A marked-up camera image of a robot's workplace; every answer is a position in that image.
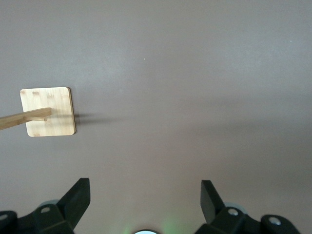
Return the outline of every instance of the black plastic part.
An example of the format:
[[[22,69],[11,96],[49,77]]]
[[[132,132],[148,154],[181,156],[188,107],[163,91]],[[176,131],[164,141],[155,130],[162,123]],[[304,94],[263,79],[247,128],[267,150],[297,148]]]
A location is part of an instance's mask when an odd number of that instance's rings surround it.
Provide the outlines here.
[[[88,178],[81,178],[61,198],[57,206],[64,216],[64,219],[74,229],[84,212],[90,204],[90,181]]]
[[[270,222],[270,218],[277,218],[281,224],[276,225]],[[278,215],[265,215],[261,218],[261,223],[264,229],[268,230],[271,234],[300,234],[297,228],[287,219]]]
[[[73,229],[90,204],[90,181],[81,178],[57,203],[43,205],[17,219],[12,211],[0,220],[0,234],[73,234]]]
[[[17,221],[17,214],[14,211],[0,212],[0,233],[9,232],[10,227]]]
[[[229,213],[229,210],[237,211],[236,215]],[[244,225],[245,215],[240,210],[232,207],[223,209],[211,223],[211,226],[223,231],[227,234],[239,233]]]
[[[200,206],[205,220],[210,224],[225,205],[210,180],[201,182]]]
[[[238,208],[225,207],[221,197],[209,180],[201,182],[200,205],[206,224],[195,234],[300,234],[287,219],[277,215],[265,215],[258,222]],[[280,225],[270,222],[270,217],[280,220]]]

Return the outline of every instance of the wooden block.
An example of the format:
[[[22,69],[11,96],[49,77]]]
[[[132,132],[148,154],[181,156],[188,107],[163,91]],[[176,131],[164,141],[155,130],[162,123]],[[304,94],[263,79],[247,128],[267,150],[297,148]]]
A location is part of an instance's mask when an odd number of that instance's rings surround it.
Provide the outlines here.
[[[67,87],[22,89],[20,98],[24,112],[50,107],[46,121],[26,123],[31,137],[68,136],[75,133],[75,120],[70,89]]]

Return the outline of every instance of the gray surface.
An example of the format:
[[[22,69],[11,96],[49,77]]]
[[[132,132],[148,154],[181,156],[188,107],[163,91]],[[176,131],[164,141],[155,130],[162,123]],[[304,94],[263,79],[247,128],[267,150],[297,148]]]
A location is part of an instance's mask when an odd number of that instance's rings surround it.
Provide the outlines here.
[[[23,88],[72,89],[77,133],[0,132],[0,210],[80,177],[77,234],[192,234],[200,181],[249,215],[312,229],[310,0],[0,2],[0,116]]]

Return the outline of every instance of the wooden stick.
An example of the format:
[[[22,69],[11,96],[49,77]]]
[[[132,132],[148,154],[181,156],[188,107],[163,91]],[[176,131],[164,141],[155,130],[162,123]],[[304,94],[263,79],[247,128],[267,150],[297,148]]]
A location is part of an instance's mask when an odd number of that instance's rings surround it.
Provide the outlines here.
[[[0,118],[0,130],[10,128],[29,121],[46,121],[47,116],[52,114],[52,109],[41,108],[33,111],[27,111],[11,116],[5,116]]]

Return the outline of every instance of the metal screw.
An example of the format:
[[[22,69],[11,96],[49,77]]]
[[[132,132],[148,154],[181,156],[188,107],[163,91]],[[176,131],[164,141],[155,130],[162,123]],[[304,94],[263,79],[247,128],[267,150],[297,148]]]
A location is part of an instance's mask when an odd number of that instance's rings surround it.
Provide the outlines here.
[[[50,207],[44,207],[42,210],[41,210],[41,213],[47,213],[50,211]]]
[[[269,221],[270,221],[270,223],[272,223],[274,225],[277,225],[277,226],[282,224],[281,221],[278,218],[276,218],[276,217],[270,217]]]
[[[230,215],[238,216],[238,211],[233,208],[229,209],[228,212]]]
[[[1,221],[1,220],[5,220],[7,217],[8,217],[8,215],[7,215],[7,214],[3,214],[3,215],[1,215],[1,216],[0,216],[0,221]]]

